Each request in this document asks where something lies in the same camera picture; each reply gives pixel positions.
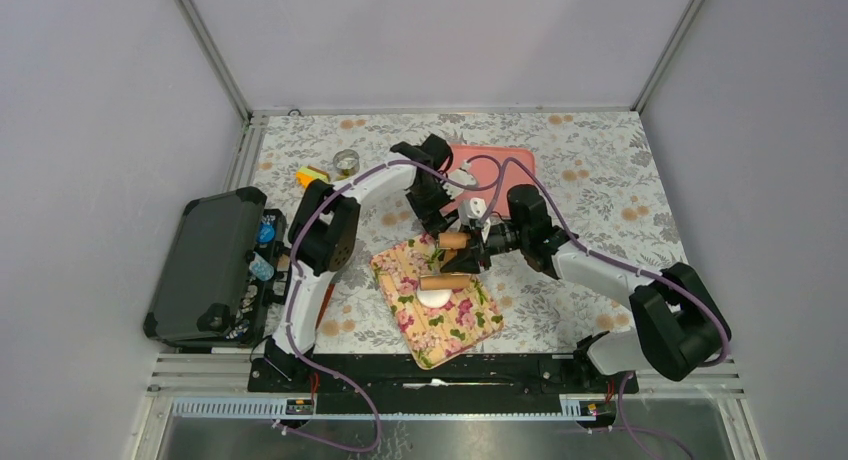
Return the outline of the floral cutting board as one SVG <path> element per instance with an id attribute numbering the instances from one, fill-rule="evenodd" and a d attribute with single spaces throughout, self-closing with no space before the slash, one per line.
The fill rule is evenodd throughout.
<path id="1" fill-rule="evenodd" d="M 432 370 L 503 330 L 505 320 L 481 280 L 441 271 L 452 250 L 422 234 L 374 257 L 377 286 L 414 362 Z"/>

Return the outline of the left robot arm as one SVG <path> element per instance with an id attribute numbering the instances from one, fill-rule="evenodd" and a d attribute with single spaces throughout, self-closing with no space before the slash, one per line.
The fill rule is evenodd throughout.
<path id="1" fill-rule="evenodd" d="M 336 273 L 353 255 L 360 217 L 382 199 L 405 193 L 429 233 L 447 227 L 441 209 L 452 198 L 451 181 L 440 172 L 453 152 L 447 141 L 431 134 L 423 143 L 399 142 L 382 162 L 346 180 L 316 180 L 306 188 L 290 222 L 290 274 L 283 317 L 267 342 L 264 360 L 272 378 L 288 391 L 309 381 L 315 363 L 316 323 Z"/>

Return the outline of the wooden double-ended roller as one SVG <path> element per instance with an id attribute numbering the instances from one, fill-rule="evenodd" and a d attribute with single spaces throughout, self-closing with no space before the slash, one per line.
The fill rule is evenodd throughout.
<path id="1" fill-rule="evenodd" d="M 462 290 L 467 288 L 472 274 L 464 270 L 471 237 L 468 233 L 445 232 L 436 237 L 436 247 L 441 252 L 436 273 L 421 275 L 418 289 L 421 292 Z"/>

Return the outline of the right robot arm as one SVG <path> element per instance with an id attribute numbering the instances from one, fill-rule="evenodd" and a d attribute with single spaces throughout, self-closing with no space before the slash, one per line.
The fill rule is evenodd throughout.
<path id="1" fill-rule="evenodd" d="M 697 272 L 675 263 L 653 272 L 582 244 L 554 224 L 544 191 L 521 184 L 507 193 L 506 220 L 491 225 L 465 202 L 461 227 L 442 232 L 444 274 L 479 274 L 496 255 L 521 253 L 528 266 L 552 279 L 583 286 L 626 307 L 634 325 L 624 333 L 602 332 L 578 343 L 573 376 L 597 392 L 613 375 L 651 368 L 672 381 L 720 363 L 731 330 Z"/>

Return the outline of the metal scraper red handle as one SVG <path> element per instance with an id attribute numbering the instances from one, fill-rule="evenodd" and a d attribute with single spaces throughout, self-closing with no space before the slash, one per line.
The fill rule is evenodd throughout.
<path id="1" fill-rule="evenodd" d="M 318 316 L 316 317 L 316 322 L 315 322 L 316 328 L 319 328 L 322 321 L 323 321 L 323 318 L 324 318 L 326 309 L 328 307 L 329 301 L 332 298 L 334 288 L 335 288 L 334 285 L 329 285 L 327 287 L 327 289 L 325 290 L 325 293 L 324 293 L 324 296 L 323 296 L 323 299 L 322 299 L 322 303 L 321 303 L 321 306 L 320 306 L 320 309 L 319 309 L 319 312 L 318 312 Z"/>

